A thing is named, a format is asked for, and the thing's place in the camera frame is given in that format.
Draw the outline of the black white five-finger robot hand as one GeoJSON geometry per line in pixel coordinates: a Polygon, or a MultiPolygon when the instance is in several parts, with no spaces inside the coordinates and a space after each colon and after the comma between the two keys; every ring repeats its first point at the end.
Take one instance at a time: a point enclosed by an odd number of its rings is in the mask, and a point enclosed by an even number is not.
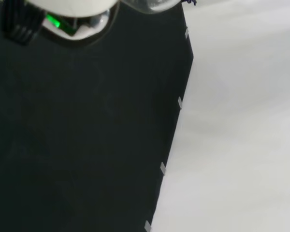
{"type": "Polygon", "coordinates": [[[22,46],[38,34],[62,46],[86,46],[109,31],[119,5],[117,0],[4,0],[0,29],[22,46]]]}

